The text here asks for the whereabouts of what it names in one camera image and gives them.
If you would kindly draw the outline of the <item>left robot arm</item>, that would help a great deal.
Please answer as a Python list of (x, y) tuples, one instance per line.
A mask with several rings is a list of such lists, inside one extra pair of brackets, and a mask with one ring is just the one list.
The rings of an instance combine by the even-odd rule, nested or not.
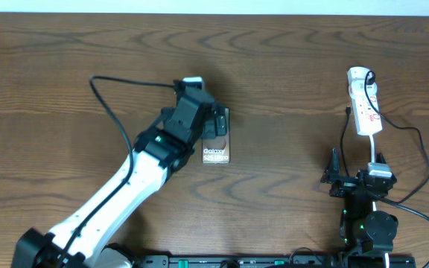
[(16, 243), (12, 267), (95, 267), (108, 240), (150, 195), (183, 168), (200, 138), (227, 133), (226, 108), (189, 88), (130, 146), (113, 177), (47, 234), (29, 229)]

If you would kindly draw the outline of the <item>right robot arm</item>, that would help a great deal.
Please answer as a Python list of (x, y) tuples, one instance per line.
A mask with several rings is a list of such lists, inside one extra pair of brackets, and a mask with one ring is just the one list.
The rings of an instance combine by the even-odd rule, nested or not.
[(388, 267), (387, 255), (393, 250), (393, 240), (398, 230), (398, 219), (376, 208), (372, 197), (388, 195), (397, 182), (383, 155), (378, 154), (375, 162), (360, 169), (356, 176), (343, 176), (336, 149), (322, 178), (329, 184), (329, 195), (344, 201), (340, 216), (340, 237), (345, 249), (338, 252), (331, 261), (333, 267)]

